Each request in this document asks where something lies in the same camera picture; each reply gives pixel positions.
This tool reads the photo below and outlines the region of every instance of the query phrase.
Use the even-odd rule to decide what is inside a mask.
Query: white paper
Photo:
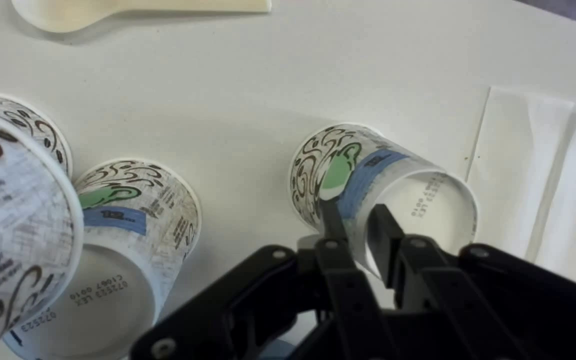
[[[477,242],[576,279],[576,103],[491,89],[468,181]]]

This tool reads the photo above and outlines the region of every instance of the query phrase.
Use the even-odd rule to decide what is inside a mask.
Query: paper cup
[[[376,204],[386,204],[403,231],[429,236],[448,251],[476,231],[476,199],[462,180],[365,126],[328,126],[310,136],[291,159],[289,193],[318,229],[319,204],[334,202],[353,257],[371,272],[365,221]]]
[[[4,339],[22,358],[115,360],[157,317],[199,236],[190,185],[144,159],[115,159],[83,173],[82,266],[64,295]]]
[[[59,295],[79,259],[82,227],[66,173],[0,119],[0,335]]]
[[[34,138],[71,175],[71,151],[62,132],[42,113],[10,96],[0,96],[0,119]]]

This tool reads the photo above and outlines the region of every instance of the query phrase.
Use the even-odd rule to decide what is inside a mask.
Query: white table
[[[139,156],[199,193],[206,226],[167,310],[312,231],[286,180],[303,136],[362,121],[463,173],[490,83],[576,100],[576,22],[511,0],[275,0],[269,15],[118,15],[46,36],[0,0],[0,92],[64,130],[76,173]]]

